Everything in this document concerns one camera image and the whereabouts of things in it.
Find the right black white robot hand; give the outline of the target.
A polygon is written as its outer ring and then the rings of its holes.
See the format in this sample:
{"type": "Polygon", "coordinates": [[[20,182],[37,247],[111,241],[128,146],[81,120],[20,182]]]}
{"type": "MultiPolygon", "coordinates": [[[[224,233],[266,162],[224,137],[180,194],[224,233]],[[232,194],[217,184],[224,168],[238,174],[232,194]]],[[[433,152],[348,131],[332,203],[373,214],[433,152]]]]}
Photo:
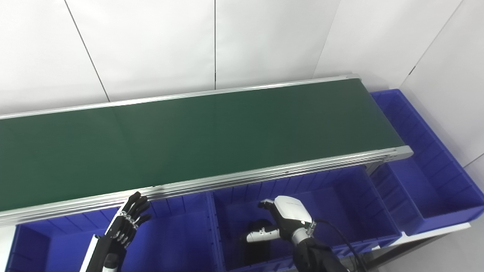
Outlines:
{"type": "Polygon", "coordinates": [[[297,198],[277,196],[274,200],[261,200],[258,207],[268,210],[276,224],[249,232],[243,241],[256,243],[282,239],[297,247],[302,241],[312,238],[313,219],[297,198]]]}

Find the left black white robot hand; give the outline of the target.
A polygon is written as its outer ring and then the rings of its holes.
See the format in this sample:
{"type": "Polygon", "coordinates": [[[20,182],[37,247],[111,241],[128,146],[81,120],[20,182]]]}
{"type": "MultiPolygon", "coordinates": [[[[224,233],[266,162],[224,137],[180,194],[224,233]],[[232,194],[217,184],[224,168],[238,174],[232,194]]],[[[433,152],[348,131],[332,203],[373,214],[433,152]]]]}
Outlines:
{"type": "Polygon", "coordinates": [[[147,196],[133,193],[118,209],[104,235],[93,235],[80,272],[120,272],[138,228],[149,221],[151,214],[147,196]]]}

